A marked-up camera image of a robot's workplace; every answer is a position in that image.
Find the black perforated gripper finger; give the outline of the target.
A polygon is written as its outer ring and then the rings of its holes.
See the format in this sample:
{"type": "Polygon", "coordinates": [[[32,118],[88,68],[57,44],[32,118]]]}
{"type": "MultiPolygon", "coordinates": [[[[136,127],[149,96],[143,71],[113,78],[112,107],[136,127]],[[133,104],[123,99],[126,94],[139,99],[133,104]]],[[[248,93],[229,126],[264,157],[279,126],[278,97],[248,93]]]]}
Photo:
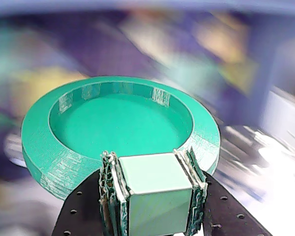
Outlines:
{"type": "Polygon", "coordinates": [[[205,236],[271,236],[272,234],[210,174],[204,210],[205,236]]]}
{"type": "Polygon", "coordinates": [[[65,199],[52,236],[102,236],[99,171],[83,180],[65,199]]]}

